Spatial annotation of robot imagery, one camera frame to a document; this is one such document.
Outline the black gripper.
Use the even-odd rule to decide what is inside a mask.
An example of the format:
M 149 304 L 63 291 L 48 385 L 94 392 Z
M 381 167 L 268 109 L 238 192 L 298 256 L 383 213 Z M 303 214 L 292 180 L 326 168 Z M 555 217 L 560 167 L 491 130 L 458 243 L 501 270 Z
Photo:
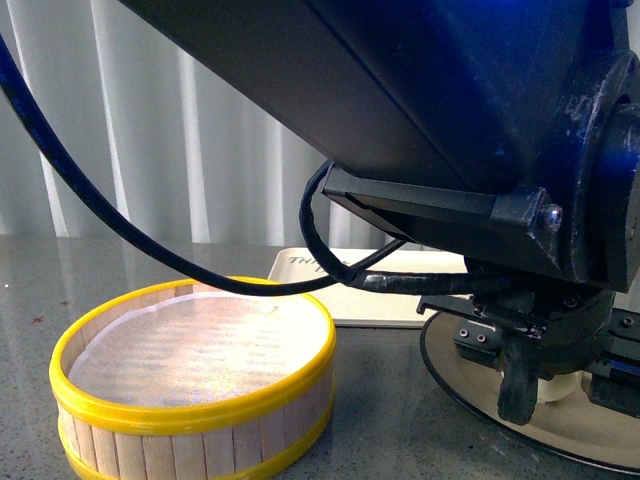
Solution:
M 631 417 L 639 415 L 639 315 L 617 309 L 612 290 L 548 279 L 509 276 L 499 293 L 474 290 L 424 295 L 418 313 L 433 309 L 498 330 L 503 379 L 499 417 L 515 425 L 531 421 L 538 380 L 585 371 L 593 404 Z

